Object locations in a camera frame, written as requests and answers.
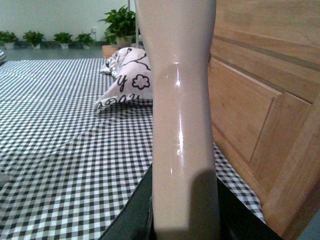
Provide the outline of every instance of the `wooden headboard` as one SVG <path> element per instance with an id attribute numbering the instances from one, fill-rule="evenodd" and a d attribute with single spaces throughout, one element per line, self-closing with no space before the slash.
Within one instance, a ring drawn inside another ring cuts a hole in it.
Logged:
<path id="1" fill-rule="evenodd" d="M 211 54 L 214 140 L 294 240 L 320 207 L 320 1 L 217 0 Z"/>

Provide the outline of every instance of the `checkered bedsheet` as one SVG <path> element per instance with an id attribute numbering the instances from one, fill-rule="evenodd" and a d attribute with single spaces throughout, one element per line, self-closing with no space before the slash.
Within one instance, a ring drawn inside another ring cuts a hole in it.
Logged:
<path id="1" fill-rule="evenodd" d="M 104 59 L 0 67 L 0 239 L 97 239 L 152 162 L 152 106 L 94 114 Z M 258 217 L 259 200 L 218 148 L 217 176 Z"/>

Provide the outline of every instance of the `mannequin leg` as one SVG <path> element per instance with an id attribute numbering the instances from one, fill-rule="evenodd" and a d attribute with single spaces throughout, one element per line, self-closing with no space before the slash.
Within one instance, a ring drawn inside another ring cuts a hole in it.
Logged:
<path id="1" fill-rule="evenodd" d="M 157 239 L 219 239 L 208 59 L 215 0 L 135 0 L 153 80 Z"/>

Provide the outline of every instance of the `row of potted plants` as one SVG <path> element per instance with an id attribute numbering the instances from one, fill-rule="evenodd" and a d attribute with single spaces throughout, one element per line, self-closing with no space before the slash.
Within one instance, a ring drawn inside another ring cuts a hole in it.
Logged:
<path id="1" fill-rule="evenodd" d="M 54 35 L 54 41 L 61 45 L 61 48 L 68 49 L 69 44 L 72 43 L 72 35 L 67 32 L 60 32 Z M 40 49 L 40 44 L 45 40 L 44 35 L 40 32 L 28 31 L 23 35 L 25 39 L 34 49 Z M 76 38 L 80 45 L 83 45 L 84 49 L 89 49 L 95 40 L 91 37 L 90 33 L 79 34 Z M 0 31 L 0 42 L 4 43 L 6 49 L 14 49 L 14 44 L 18 42 L 18 38 L 14 32 Z"/>
<path id="2" fill-rule="evenodd" d="M 130 11 L 128 7 L 122 6 L 118 11 L 113 9 L 107 13 L 107 18 L 99 20 L 109 24 L 105 32 L 105 38 L 109 44 L 117 44 L 118 48 L 124 48 L 131 45 L 133 35 L 136 32 L 136 14 Z M 72 35 L 67 32 L 60 32 L 54 35 L 54 40 L 61 45 L 63 49 L 69 47 Z M 40 32 L 28 31 L 23 39 L 30 43 L 35 49 L 40 48 L 44 40 L 44 35 Z M 78 43 L 85 49 L 90 48 L 95 41 L 90 33 L 82 33 L 76 38 Z M 17 36 L 13 32 L 0 31 L 0 43 L 4 43 L 7 49 L 13 49 L 14 43 L 18 42 Z"/>

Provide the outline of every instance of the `pillow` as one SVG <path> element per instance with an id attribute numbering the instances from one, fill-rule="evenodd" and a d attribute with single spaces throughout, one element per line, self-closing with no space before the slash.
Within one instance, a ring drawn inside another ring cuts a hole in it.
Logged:
<path id="1" fill-rule="evenodd" d="M 115 103 L 153 98 L 150 64 L 143 49 L 120 49 L 107 59 L 100 73 L 112 75 L 115 80 L 96 102 L 95 110 Z"/>
<path id="2" fill-rule="evenodd" d="M 0 49 L 0 64 L 5 61 L 6 57 L 5 53 Z"/>

